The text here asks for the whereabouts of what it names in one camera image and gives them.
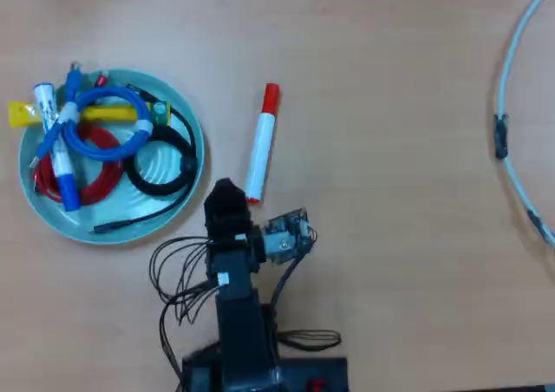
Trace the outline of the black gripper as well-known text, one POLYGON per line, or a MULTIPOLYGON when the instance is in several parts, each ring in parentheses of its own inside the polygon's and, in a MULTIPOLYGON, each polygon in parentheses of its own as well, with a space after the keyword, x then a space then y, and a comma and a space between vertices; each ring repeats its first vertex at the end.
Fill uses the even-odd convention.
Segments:
POLYGON ((261 229, 251 221, 245 192, 230 178, 216 181, 204 202, 209 237, 206 275, 246 269, 258 273, 267 258, 261 229))

